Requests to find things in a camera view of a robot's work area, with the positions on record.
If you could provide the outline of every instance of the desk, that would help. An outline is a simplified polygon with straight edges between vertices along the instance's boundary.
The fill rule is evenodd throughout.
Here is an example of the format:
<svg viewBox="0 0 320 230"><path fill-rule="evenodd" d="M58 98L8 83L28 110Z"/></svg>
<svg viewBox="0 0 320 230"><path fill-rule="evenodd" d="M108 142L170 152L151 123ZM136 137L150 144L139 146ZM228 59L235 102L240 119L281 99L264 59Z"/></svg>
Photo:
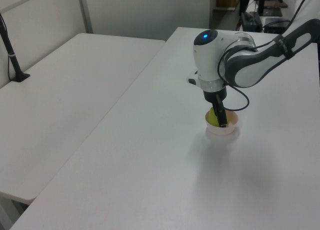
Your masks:
<svg viewBox="0 0 320 230"><path fill-rule="evenodd" d="M249 5L246 9L246 12L254 12L254 11L258 11L258 4L256 4L255 2L252 3L254 0L250 0L249 1ZM294 16L295 13L295 4L296 4L296 0L283 0L288 7L286 8L281 8L281 12L282 12L282 16L281 17L277 17L277 16L261 16L261 22L262 22L262 26L265 25L266 22L266 18L284 18L284 19L291 19Z"/></svg>
<svg viewBox="0 0 320 230"><path fill-rule="evenodd" d="M186 82L202 31L173 33L12 230L320 225L317 46L246 88L239 127L218 137L206 131L210 104ZM257 45L274 37L251 35ZM246 102L227 91L225 106Z"/></svg>
<svg viewBox="0 0 320 230"><path fill-rule="evenodd" d="M30 204L164 42L79 34L0 90L0 195Z"/></svg>

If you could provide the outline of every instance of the white bowl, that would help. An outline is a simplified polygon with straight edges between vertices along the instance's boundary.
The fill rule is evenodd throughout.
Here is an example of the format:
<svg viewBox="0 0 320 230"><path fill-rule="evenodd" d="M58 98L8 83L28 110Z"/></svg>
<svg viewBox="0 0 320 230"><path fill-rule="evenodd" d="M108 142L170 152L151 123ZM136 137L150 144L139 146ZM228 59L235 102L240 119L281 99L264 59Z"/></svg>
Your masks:
<svg viewBox="0 0 320 230"><path fill-rule="evenodd" d="M207 121L209 112L205 114L206 127L209 130L209 132L215 135L223 136L223 135L231 134L235 130L237 126L237 122L239 120L238 115L234 111L228 111L228 110L225 111L225 114L230 119L230 123L227 127L218 127L218 126L211 125Z"/></svg>

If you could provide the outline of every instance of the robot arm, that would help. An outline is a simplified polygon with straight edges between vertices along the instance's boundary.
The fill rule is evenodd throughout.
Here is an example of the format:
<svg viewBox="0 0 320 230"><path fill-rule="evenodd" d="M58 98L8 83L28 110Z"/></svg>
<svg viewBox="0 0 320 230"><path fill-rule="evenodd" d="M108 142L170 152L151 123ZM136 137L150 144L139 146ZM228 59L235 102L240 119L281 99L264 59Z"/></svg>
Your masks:
<svg viewBox="0 0 320 230"><path fill-rule="evenodd" d="M302 1L301 10L289 29L259 51L246 33L207 30L194 40L197 74L188 81L201 87L204 98L212 103L220 127L227 125L223 106L227 90L217 71L220 59L224 56L220 75L229 85L248 88L260 82L271 70L320 38L320 0L297 0L296 10Z"/></svg>

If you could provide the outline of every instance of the tennis ball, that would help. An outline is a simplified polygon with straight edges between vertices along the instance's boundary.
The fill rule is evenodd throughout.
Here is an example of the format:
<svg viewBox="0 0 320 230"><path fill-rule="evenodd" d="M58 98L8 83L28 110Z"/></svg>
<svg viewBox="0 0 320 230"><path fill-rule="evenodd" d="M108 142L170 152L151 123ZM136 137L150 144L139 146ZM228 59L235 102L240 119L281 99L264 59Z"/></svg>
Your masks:
<svg viewBox="0 0 320 230"><path fill-rule="evenodd" d="M226 121L227 121L227 126L230 123L230 119L228 116L226 116ZM219 127L219 122L218 122L218 118L215 114L215 110L214 108L210 108L208 117L207 117L207 122L210 123L211 125L215 126L215 127Z"/></svg>

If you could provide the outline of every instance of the black stand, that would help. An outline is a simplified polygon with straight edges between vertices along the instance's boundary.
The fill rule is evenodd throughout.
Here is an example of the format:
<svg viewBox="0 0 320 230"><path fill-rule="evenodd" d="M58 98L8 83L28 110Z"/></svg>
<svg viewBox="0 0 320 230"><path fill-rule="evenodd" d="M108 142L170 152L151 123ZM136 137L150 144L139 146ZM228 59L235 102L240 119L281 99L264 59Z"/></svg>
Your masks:
<svg viewBox="0 0 320 230"><path fill-rule="evenodd" d="M13 49L13 47L11 45L10 40L9 40L9 36L8 36L7 29L5 27L5 23L3 22L2 19L3 18L2 18L1 13L0 13L0 35L1 35L1 38L2 38L3 43L4 43L4 46L6 48L6 51L8 53L8 56L9 56L9 58L11 60L12 66L13 66L14 71L15 71L15 78L13 78L11 81L21 83L23 80L25 80L28 77L30 77L30 74L23 73L21 71L21 68L19 66L16 54L15 54L14 49Z"/></svg>
<svg viewBox="0 0 320 230"><path fill-rule="evenodd" d="M265 0L259 0L258 13L259 13L259 16L264 16L264 17L271 17L271 16L282 17L280 8L265 7Z"/></svg>

